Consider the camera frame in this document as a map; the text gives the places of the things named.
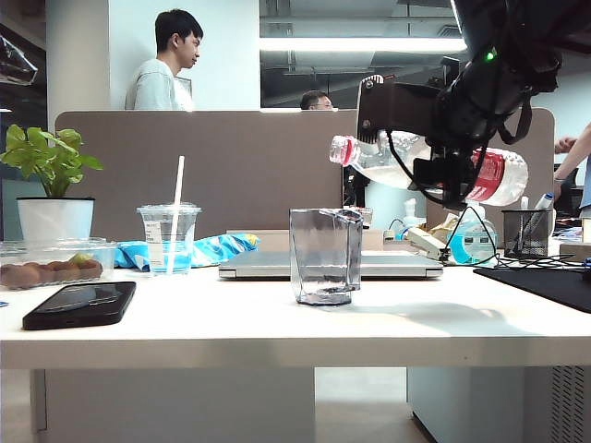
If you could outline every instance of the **ceiling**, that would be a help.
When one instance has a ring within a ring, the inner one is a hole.
[[[259,0],[261,37],[459,37],[450,0]],[[354,107],[359,80],[372,74],[419,78],[441,73],[444,55],[262,53],[261,103],[297,106],[306,90],[328,91]]]
[[[450,0],[259,0],[261,37],[458,36]],[[30,87],[0,84],[5,126],[47,126],[45,0],[0,0],[0,33],[39,69]],[[462,60],[465,54],[446,54]],[[330,93],[337,107],[356,106],[358,82],[372,74],[411,83],[441,76],[444,54],[262,53],[261,106],[297,107],[306,90]],[[585,59],[585,69],[589,58]]]

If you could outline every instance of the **potted plant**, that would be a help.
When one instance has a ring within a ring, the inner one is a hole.
[[[55,135],[39,127],[26,131],[11,125],[0,162],[19,168],[25,179],[39,177],[45,198],[18,198],[18,216],[25,240],[86,238],[90,235],[94,198],[67,198],[68,187],[82,180],[82,167],[100,170],[101,162],[79,152],[82,137],[74,129]]]

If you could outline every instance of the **mouse pad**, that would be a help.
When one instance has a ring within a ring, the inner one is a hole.
[[[509,284],[553,302],[591,313],[591,281],[566,269],[474,269],[474,273]]]

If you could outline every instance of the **floor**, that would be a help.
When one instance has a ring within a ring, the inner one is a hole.
[[[33,443],[29,373],[3,371],[0,379],[0,442]],[[405,396],[405,368],[317,368],[317,443],[429,443]]]

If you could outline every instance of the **black phone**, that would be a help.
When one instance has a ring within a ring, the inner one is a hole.
[[[22,319],[25,330],[112,325],[123,318],[134,281],[69,284]]]

